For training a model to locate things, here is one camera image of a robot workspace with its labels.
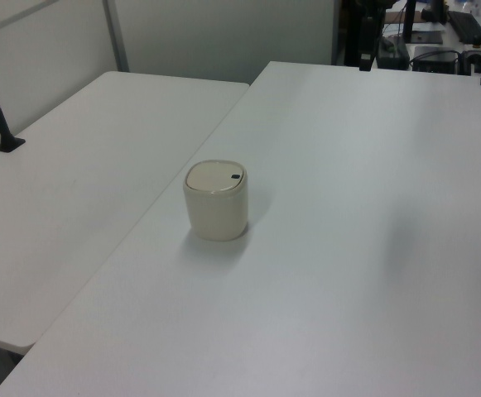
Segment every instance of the black cord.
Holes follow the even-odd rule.
[[[402,11],[404,11],[406,9],[406,6],[407,6],[407,2],[406,2],[406,4],[404,4],[404,7],[402,7]],[[402,24],[402,15],[400,15],[400,18],[398,18],[398,33],[397,33],[398,40],[400,40],[400,25],[401,24]]]
[[[425,54],[421,54],[413,58],[412,60],[409,61],[409,65],[412,65],[414,61],[416,60],[422,60],[424,58],[428,58],[429,56],[433,55],[438,55],[438,54],[457,54],[457,60],[459,61],[459,57],[461,56],[461,53],[455,50],[438,50],[438,51],[431,51],[431,52],[426,52]]]
[[[400,31],[400,24],[402,23],[402,13],[404,12],[404,10],[406,9],[406,6],[407,6],[407,2],[406,4],[404,5],[404,7],[402,7],[402,10],[400,10],[398,12],[398,14],[395,16],[395,19],[393,20],[393,22],[396,22],[398,20],[398,29]],[[382,31],[382,36],[383,34],[386,32],[387,28],[393,24],[393,22],[389,22],[386,26],[383,27],[383,31]]]
[[[468,50],[466,52],[475,52],[476,54],[481,54],[481,50]]]

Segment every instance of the white table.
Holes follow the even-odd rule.
[[[0,347],[28,351],[247,87],[107,73],[0,153]]]
[[[0,397],[481,395],[476,79],[270,63]],[[196,161],[249,229],[190,232]]]

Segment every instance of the desk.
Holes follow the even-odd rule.
[[[0,153],[0,347],[28,351],[246,89],[107,73]]]
[[[400,11],[403,7],[405,1],[400,1],[397,2],[391,10],[388,10],[389,12],[398,12]],[[463,5],[462,3],[457,3],[457,2],[448,2],[448,5],[450,6],[450,11],[463,11]],[[416,5],[416,10],[417,11],[422,11],[422,9],[426,6],[424,3],[417,3]],[[478,21],[479,25],[481,26],[481,10],[480,10],[480,15],[478,17],[475,17],[475,19]],[[434,45],[434,44],[423,44],[427,46],[432,46],[432,47],[449,47],[452,48],[458,52],[463,52],[465,50],[474,50],[472,45],[465,45],[459,41],[459,36],[457,36],[457,33],[455,33],[454,28],[451,26],[449,22],[446,23],[445,25],[445,31],[442,34],[443,38],[443,44],[442,45]],[[413,58],[413,55],[415,53],[415,47],[418,45],[407,45],[407,51],[409,52],[410,59]]]
[[[463,76],[270,63],[0,397],[481,395],[466,89],[481,103]],[[182,182],[209,158],[249,173],[232,242],[190,232]]]

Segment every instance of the cylindrical container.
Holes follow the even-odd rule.
[[[198,237],[225,242],[248,224],[248,172],[239,163],[202,161],[183,183],[190,225]]]

